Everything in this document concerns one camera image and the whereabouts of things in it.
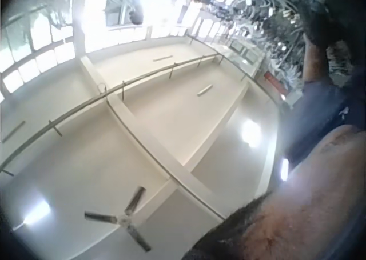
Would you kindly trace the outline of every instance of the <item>red banner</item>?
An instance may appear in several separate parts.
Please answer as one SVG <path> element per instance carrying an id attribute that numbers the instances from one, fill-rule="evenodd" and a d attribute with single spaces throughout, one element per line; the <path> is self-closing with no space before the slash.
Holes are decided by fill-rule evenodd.
<path id="1" fill-rule="evenodd" d="M 280 81 L 277 80 L 276 77 L 273 76 L 272 73 L 270 73 L 270 71 L 267 71 L 264 74 L 264 77 L 279 91 L 280 94 L 283 94 L 284 96 L 289 94 L 289 91 L 280 83 Z"/>

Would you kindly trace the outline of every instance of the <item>hair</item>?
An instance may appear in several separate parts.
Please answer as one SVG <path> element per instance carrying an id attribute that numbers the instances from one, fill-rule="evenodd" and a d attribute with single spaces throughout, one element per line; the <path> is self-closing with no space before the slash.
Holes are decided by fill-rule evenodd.
<path id="1" fill-rule="evenodd" d="M 231 214 L 223 223 L 206 233 L 182 260 L 243 260 L 242 236 L 252 225 L 269 194 L 262 195 Z"/>

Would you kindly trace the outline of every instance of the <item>ceiling fan blade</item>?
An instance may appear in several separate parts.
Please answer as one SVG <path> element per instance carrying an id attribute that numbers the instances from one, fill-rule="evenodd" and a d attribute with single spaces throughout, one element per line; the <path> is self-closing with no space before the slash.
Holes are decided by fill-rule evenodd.
<path id="1" fill-rule="evenodd" d="M 117 217 L 111 216 L 111 215 L 103 215 L 103 214 L 96 214 L 96 213 L 90 213 L 85 212 L 84 214 L 85 219 L 87 220 L 93 220 L 97 222 L 104 222 L 104 223 L 110 223 L 110 224 L 117 224 Z"/>
<path id="2" fill-rule="evenodd" d="M 147 243 L 147 241 L 141 236 L 140 233 L 138 233 L 137 229 L 133 225 L 129 225 L 127 227 L 127 232 L 131 235 L 131 237 L 144 249 L 144 251 L 147 253 L 148 251 L 151 251 L 150 245 Z"/>
<path id="3" fill-rule="evenodd" d="M 146 188 L 144 187 L 138 187 L 135 191 L 131 201 L 127 205 L 127 208 L 125 209 L 125 214 L 130 216 L 133 214 L 137 208 L 138 203 L 140 202 L 142 196 L 145 194 Z"/>

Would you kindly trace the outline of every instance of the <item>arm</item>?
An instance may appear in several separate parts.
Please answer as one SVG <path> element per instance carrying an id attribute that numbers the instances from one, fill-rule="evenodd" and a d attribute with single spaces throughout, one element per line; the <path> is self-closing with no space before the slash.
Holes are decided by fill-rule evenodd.
<path id="1" fill-rule="evenodd" d="M 305 41 L 305 57 L 303 80 L 305 82 L 314 82 L 327 80 L 332 82 L 329 77 L 328 58 L 325 49 L 313 45 L 306 35 Z"/>

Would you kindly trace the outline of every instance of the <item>dark blue shirt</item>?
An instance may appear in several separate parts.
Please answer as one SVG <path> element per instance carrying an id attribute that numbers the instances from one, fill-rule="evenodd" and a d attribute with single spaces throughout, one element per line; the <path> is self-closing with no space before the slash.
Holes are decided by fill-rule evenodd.
<path id="1" fill-rule="evenodd" d="M 365 113 L 364 68 L 356 69 L 342 88 L 328 81 L 306 83 L 280 130 L 284 158 L 294 168 L 333 129 L 353 125 L 365 130 Z"/>

